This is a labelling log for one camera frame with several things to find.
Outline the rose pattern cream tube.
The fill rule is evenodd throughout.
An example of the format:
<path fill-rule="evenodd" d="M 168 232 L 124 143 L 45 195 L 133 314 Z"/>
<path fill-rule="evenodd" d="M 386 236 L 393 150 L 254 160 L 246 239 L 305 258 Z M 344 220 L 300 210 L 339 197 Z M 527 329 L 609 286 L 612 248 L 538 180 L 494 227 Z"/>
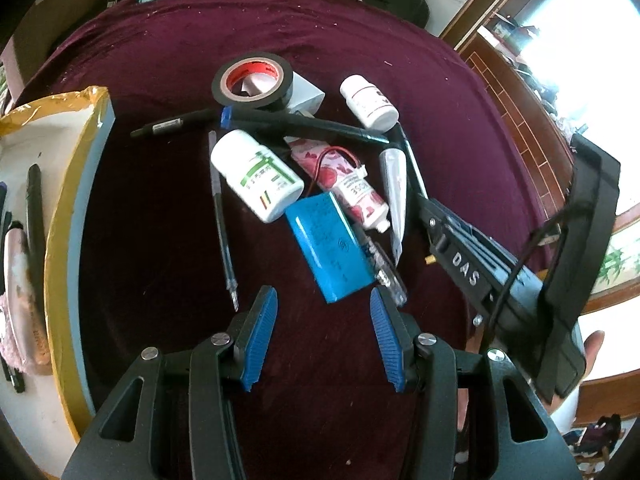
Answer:
<path fill-rule="evenodd" d="M 385 233 L 390 207 L 367 180 L 367 168 L 346 148 L 319 140 L 286 136 L 291 157 L 323 192 L 331 192 L 352 221 Z"/>

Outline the silver white cream tube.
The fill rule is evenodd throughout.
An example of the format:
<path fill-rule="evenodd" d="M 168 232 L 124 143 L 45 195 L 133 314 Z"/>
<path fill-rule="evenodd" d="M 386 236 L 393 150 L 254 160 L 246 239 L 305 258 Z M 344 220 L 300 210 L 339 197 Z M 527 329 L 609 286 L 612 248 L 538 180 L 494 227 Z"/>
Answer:
<path fill-rule="evenodd" d="M 387 203 L 390 207 L 390 222 L 392 222 L 390 247 L 394 263 L 398 264 L 402 255 L 407 222 L 407 157 L 400 148 L 386 148 L 378 155 L 378 160 Z"/>

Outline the pink hand cream tube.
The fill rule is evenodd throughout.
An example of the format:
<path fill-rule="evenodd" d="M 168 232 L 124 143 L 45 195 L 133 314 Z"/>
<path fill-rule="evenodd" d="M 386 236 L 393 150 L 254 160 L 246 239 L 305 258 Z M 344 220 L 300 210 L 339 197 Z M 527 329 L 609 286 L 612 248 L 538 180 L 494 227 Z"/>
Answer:
<path fill-rule="evenodd" d="M 6 249 L 10 323 L 24 366 L 23 373 L 49 376 L 52 374 L 52 359 L 48 336 L 44 319 L 40 318 L 36 306 L 27 236 L 20 222 L 11 223 Z"/>

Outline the white bottle green label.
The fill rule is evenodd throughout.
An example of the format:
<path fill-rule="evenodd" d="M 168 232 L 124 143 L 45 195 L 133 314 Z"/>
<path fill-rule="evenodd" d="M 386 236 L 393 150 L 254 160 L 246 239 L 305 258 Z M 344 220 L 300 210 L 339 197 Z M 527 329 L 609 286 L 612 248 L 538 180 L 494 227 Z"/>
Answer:
<path fill-rule="evenodd" d="M 280 218 L 303 193 L 304 181 L 270 148 L 240 129 L 216 141 L 210 162 L 264 223 Z"/>

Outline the clear blue gel pen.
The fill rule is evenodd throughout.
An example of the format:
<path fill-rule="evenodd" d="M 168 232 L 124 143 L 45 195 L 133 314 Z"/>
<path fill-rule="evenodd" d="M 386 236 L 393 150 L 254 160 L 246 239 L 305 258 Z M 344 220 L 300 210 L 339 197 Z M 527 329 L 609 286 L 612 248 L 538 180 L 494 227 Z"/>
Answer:
<path fill-rule="evenodd" d="M 387 290 L 395 306 L 402 308 L 407 303 L 408 292 L 396 266 L 390 261 L 382 246 L 372 240 L 363 228 L 355 224 L 354 232 L 378 284 Z"/>

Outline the black marker purple cap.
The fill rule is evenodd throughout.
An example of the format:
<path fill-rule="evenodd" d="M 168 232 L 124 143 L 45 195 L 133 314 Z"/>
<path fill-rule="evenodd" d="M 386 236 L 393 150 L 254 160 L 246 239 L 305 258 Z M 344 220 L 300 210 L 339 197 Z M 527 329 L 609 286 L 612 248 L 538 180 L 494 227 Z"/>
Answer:
<path fill-rule="evenodd" d="M 6 186 L 6 182 L 1 181 L 0 182 L 0 235 L 1 235 L 1 241 L 3 242 L 4 240 L 4 233 L 6 232 L 6 230 L 4 229 L 4 225 L 6 224 L 6 222 L 4 222 L 4 213 L 5 213 L 5 209 L 6 209 L 6 196 L 8 196 L 8 187 Z"/>

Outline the black silver pen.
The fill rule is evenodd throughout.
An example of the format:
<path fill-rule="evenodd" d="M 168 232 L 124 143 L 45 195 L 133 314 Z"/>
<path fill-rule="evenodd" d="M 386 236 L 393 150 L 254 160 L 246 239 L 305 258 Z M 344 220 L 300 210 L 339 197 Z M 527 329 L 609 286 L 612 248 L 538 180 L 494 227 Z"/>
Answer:
<path fill-rule="evenodd" d="M 132 138 L 140 138 L 140 136 L 152 136 L 153 134 L 160 134 L 171 130 L 180 129 L 184 126 L 190 126 L 197 122 L 213 122 L 217 119 L 219 114 L 216 110 L 206 108 L 206 110 L 196 110 L 175 117 L 163 119 L 160 122 L 152 122 L 142 128 L 134 130 L 130 133 Z"/>

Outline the black marker blue caps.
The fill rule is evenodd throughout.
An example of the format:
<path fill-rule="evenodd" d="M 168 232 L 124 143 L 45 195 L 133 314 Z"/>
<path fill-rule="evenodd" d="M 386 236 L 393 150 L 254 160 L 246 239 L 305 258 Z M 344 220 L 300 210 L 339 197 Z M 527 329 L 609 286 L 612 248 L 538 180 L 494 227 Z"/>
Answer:
<path fill-rule="evenodd" d="M 251 110 L 237 106 L 226 106 L 220 116 L 221 128 L 227 130 L 241 129 L 246 132 L 260 132 L 272 136 L 295 136 L 312 140 L 329 140 L 339 136 L 354 142 L 373 145 L 390 145 L 390 140 L 381 133 L 369 132 L 366 129 L 330 120 L 306 117 L 285 112 L 268 112 L 268 110 Z"/>

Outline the white bottle red label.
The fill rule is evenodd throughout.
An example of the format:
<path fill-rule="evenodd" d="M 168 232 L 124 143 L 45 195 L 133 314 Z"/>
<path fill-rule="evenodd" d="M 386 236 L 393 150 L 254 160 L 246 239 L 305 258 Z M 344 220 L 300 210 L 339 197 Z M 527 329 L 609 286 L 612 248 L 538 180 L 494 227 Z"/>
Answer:
<path fill-rule="evenodd" d="M 386 133 L 398 123 L 398 109 L 375 84 L 363 76 L 346 77 L 340 85 L 340 92 L 363 128 Z"/>

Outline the blue battery pack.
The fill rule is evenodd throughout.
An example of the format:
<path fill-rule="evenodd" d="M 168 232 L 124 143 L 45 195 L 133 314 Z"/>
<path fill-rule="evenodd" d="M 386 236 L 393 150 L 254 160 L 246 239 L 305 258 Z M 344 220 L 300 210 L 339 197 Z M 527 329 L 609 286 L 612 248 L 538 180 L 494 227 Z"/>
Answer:
<path fill-rule="evenodd" d="M 332 193 L 298 200 L 286 208 L 285 218 L 328 304 L 374 282 L 370 263 Z"/>

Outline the large black marker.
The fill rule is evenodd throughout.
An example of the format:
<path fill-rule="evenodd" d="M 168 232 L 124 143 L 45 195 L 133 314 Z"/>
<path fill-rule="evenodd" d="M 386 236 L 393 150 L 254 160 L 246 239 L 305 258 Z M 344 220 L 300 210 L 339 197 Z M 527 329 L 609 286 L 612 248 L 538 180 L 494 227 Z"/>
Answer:
<path fill-rule="evenodd" d="M 6 214 L 6 224 L 1 231 L 1 363 L 2 370 L 17 393 L 25 391 L 23 372 L 17 364 L 17 346 L 13 330 L 10 326 L 8 278 L 6 271 L 9 263 L 6 261 L 6 236 L 11 227 L 12 217 Z"/>

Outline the white power adapter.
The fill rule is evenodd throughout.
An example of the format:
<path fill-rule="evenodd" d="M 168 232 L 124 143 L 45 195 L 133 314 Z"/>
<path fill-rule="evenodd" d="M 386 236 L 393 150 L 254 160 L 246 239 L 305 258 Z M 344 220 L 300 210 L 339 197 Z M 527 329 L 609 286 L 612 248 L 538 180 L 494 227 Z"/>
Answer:
<path fill-rule="evenodd" d="M 292 93 L 285 109 L 292 114 L 314 116 L 326 97 L 326 94 L 310 81 L 293 73 Z"/>

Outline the black pen refill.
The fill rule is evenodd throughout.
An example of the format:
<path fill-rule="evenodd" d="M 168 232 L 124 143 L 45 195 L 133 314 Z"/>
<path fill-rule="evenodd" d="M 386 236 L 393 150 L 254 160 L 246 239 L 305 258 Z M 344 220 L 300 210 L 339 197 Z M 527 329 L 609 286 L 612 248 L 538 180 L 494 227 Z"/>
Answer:
<path fill-rule="evenodd" d="M 238 282 L 235 279 L 233 264 L 230 255 L 226 222 L 224 221 L 224 203 L 222 202 L 222 187 L 220 174 L 212 162 L 209 163 L 210 185 L 212 186 L 212 196 L 215 208 L 216 229 L 218 243 L 224 268 L 224 278 L 226 287 L 231 298 L 232 307 L 235 312 L 239 311 Z"/>

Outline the slim black pen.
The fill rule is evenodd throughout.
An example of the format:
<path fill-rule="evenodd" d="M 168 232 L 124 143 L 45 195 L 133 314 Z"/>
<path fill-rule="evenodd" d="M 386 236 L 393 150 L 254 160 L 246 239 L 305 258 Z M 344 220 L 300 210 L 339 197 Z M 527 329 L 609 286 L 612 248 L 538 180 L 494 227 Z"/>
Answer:
<path fill-rule="evenodd" d="M 32 164 L 27 173 L 26 185 L 26 234 L 29 249 L 29 265 L 32 284 L 36 293 L 36 306 L 40 318 L 44 318 L 43 274 L 46 254 L 46 233 L 43 225 L 41 169 Z"/>

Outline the pink fluffy compact mirror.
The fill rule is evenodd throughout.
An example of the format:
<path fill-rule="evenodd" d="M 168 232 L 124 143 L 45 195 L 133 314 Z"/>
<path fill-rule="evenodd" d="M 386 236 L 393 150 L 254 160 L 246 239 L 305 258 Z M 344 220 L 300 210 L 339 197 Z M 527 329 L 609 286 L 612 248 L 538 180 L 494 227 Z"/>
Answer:
<path fill-rule="evenodd" d="M 15 336 L 9 318 L 9 307 L 6 294 L 0 296 L 0 338 L 1 355 L 10 367 L 20 372 L 24 370 L 22 359 L 18 353 Z"/>

